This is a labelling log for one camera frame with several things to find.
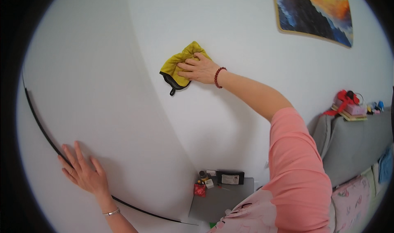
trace book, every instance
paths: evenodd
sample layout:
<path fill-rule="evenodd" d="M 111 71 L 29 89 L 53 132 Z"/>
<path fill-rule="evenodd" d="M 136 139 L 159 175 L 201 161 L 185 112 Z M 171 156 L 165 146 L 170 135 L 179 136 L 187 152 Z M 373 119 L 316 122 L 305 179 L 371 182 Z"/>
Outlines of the book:
<path fill-rule="evenodd" d="M 331 109 L 333 110 L 338 110 L 338 107 L 333 104 Z M 367 120 L 367 115 L 362 114 L 362 115 L 351 115 L 350 113 L 346 112 L 345 110 L 342 110 L 342 112 L 339 112 L 339 114 L 344 117 L 347 121 L 365 121 Z"/>

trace red beaded bracelet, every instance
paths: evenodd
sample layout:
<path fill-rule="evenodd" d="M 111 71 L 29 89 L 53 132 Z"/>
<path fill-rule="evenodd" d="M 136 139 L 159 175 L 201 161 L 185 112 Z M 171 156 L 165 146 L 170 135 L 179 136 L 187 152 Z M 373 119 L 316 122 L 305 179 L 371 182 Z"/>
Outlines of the red beaded bracelet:
<path fill-rule="evenodd" d="M 216 72 L 216 74 L 215 74 L 215 85 L 216 85 L 216 87 L 218 87 L 218 88 L 223 88 L 222 86 L 219 86 L 219 84 L 218 84 L 218 74 L 219 74 L 219 72 L 220 72 L 221 69 L 224 69 L 224 70 L 227 71 L 227 69 L 226 69 L 225 67 L 221 67 L 221 68 L 219 68 L 218 71 Z"/>

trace pink shirt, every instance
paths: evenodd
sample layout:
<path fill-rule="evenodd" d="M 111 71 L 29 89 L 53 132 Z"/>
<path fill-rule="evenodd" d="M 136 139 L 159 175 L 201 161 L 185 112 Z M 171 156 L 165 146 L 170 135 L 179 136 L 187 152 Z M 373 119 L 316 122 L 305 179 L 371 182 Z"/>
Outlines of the pink shirt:
<path fill-rule="evenodd" d="M 331 181 L 303 119 L 292 107 L 272 118 L 269 171 L 270 181 L 208 233 L 329 231 Z"/>

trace pink sleeve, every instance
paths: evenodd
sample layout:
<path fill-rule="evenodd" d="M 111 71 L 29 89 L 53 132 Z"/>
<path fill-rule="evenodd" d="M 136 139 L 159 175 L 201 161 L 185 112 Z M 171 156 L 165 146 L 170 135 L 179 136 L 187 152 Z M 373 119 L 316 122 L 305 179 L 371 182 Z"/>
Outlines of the pink sleeve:
<path fill-rule="evenodd" d="M 298 112 L 279 110 L 272 118 L 269 148 L 270 182 L 278 232 L 326 232 L 331 182 L 313 138 Z"/>

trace hand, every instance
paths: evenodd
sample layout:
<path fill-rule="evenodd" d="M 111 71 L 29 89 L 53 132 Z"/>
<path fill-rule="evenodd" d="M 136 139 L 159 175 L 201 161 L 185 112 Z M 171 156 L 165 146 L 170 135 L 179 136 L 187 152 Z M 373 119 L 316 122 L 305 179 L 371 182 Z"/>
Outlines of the hand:
<path fill-rule="evenodd" d="M 62 148 L 66 153 L 67 159 L 70 161 L 73 167 L 71 167 L 62 156 L 58 155 L 57 158 L 62 163 L 63 168 L 62 171 L 64 175 L 73 183 L 78 185 L 83 190 L 91 192 L 96 197 L 97 196 L 107 196 L 110 195 L 108 189 L 108 181 L 107 176 L 105 174 L 104 169 L 101 167 L 100 162 L 94 158 L 90 157 L 90 161 L 93 166 L 96 168 L 96 171 L 93 171 L 85 158 L 81 153 L 81 149 L 79 147 L 79 143 L 77 141 L 74 142 L 76 159 L 71 154 L 67 145 L 63 144 Z"/>
<path fill-rule="evenodd" d="M 205 58 L 202 53 L 194 53 L 194 57 L 199 58 L 199 61 L 196 61 L 192 58 L 186 59 L 186 63 L 178 63 L 178 66 L 184 70 L 189 72 L 178 72 L 178 75 L 184 78 L 189 78 L 189 80 L 195 80 L 200 83 L 205 84 L 214 84 L 215 83 L 215 74 L 217 70 L 220 68 L 216 63 L 212 60 Z"/>

